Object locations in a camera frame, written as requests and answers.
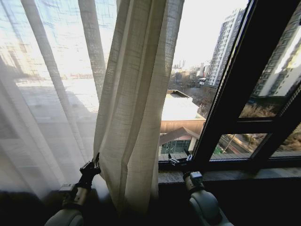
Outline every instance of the rooftop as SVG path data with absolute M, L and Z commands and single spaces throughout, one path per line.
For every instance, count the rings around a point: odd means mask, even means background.
M 192 97 L 178 91 L 168 90 L 163 106 L 163 121 L 193 120 L 204 118 L 198 114 L 198 106 Z

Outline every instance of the curtain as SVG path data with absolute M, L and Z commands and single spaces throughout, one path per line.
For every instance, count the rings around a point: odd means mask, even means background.
M 94 139 L 118 211 L 145 212 L 151 190 L 158 190 L 160 122 L 182 4 L 125 0 L 119 6 Z
M 0 190 L 42 198 L 100 152 L 118 211 L 145 212 L 183 1 L 0 3 Z

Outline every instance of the road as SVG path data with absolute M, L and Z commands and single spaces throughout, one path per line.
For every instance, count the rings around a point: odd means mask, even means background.
M 229 141 L 231 140 L 230 137 L 227 137 L 227 139 L 225 139 L 225 136 L 222 136 L 220 141 L 219 141 L 219 145 L 222 148 L 225 148 L 227 146 L 227 144 L 229 143 Z M 239 153 L 250 153 L 250 151 L 248 151 L 247 149 L 245 149 L 244 147 L 242 147 L 241 145 L 239 145 L 238 143 L 235 142 L 235 140 L 232 140 L 230 145 L 228 146 L 227 153 L 235 153 L 235 154 L 239 154 Z

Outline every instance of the robotic hand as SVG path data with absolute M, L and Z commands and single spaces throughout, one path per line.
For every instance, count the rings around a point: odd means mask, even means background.
M 80 168 L 82 174 L 77 184 L 65 184 L 59 192 L 64 194 L 63 209 L 53 215 L 45 226 L 82 226 L 81 214 L 88 193 L 91 191 L 92 180 L 101 172 L 99 167 L 99 153 L 95 160 L 87 162 Z

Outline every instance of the building facade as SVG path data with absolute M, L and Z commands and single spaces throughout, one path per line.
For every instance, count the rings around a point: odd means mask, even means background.
M 220 35 L 206 75 L 206 85 L 214 87 L 219 85 L 232 45 L 239 30 L 244 11 L 244 9 L 234 10 L 230 16 L 226 17 L 225 22 L 222 23 Z

